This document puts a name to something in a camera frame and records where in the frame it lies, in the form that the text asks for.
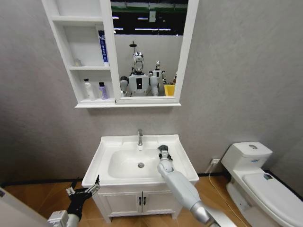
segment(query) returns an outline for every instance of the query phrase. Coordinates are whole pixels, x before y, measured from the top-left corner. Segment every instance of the cabinet door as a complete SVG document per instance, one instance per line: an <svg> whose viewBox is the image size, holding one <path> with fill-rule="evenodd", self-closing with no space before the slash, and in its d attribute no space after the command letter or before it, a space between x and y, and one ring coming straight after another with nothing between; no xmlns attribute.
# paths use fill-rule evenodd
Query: cabinet door
<svg viewBox="0 0 303 227"><path fill-rule="evenodd" d="M98 196L109 217L142 213L142 192L100 193Z"/></svg>
<svg viewBox="0 0 303 227"><path fill-rule="evenodd" d="M143 192L144 214L173 213L177 201L171 191Z"/></svg>

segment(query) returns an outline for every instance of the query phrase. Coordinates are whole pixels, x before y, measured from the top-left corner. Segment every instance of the electrical outlet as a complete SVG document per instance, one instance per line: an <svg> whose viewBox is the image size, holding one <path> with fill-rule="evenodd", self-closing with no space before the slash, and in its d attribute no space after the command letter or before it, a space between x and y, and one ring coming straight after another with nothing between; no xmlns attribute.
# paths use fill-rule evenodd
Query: electrical outlet
<svg viewBox="0 0 303 227"><path fill-rule="evenodd" d="M220 162L220 160L218 158L214 158L212 159L212 161L210 162L211 165L216 165Z"/></svg>

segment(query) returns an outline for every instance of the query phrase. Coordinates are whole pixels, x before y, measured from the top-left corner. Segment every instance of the mirror frame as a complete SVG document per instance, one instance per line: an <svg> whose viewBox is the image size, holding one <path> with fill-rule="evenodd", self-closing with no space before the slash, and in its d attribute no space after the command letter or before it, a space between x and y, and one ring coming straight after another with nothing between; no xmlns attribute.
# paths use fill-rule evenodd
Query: mirror frame
<svg viewBox="0 0 303 227"><path fill-rule="evenodd" d="M103 0L102 2L102 17L103 26L106 31L113 31L114 24L112 20L112 10L110 0ZM185 76L185 69L187 66L188 53L191 45L192 35L194 31L196 13L198 9L199 0L188 0L187 15L184 26L183 40L180 51L180 58L178 63L178 77L175 85L174 96L141 96L141 97L122 97L120 88L120 76L118 72L118 62L116 55L115 35L112 33L105 33L107 42L107 52L110 62L110 72L113 82L114 96L116 104L129 104L129 106L179 106L183 80Z"/></svg>

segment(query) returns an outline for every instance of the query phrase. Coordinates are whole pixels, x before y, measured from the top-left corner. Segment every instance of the wooden floor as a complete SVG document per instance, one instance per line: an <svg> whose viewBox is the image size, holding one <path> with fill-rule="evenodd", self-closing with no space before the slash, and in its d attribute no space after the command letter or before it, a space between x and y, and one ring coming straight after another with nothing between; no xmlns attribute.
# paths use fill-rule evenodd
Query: wooden floor
<svg viewBox="0 0 303 227"><path fill-rule="evenodd" d="M216 188L228 201L231 208L236 214L250 226L240 214L236 205L226 191L227 180L223 176L212 176L211 180ZM48 218L53 211L66 210L70 204L69 198L65 191L71 183L44 183L7 186L5 190L24 202L26 205L37 211L39 214ZM233 214L231 209L226 205L218 192L212 187L208 177L200 177L196 184L202 201L219 210L222 210L237 226L245 225ZM92 198L87 200L83 206L82 219L80 227L202 227L201 223L196 221L192 214L183 209L177 219L172 219L171 215L146 215L133 217L113 218L111 224L106 224L96 207Z"/></svg>

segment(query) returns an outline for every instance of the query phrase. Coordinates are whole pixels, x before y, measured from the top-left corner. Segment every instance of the sink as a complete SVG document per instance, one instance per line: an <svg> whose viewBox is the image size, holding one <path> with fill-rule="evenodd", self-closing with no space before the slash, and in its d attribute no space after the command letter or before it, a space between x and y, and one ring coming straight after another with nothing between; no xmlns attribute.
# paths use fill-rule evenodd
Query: sink
<svg viewBox="0 0 303 227"><path fill-rule="evenodd" d="M183 149L178 135L144 135L138 146L138 136L101 137L100 145L84 176L82 186L89 187L100 176L100 185L164 183L158 173L160 145L166 144L173 159L174 169L189 181L198 175Z"/></svg>

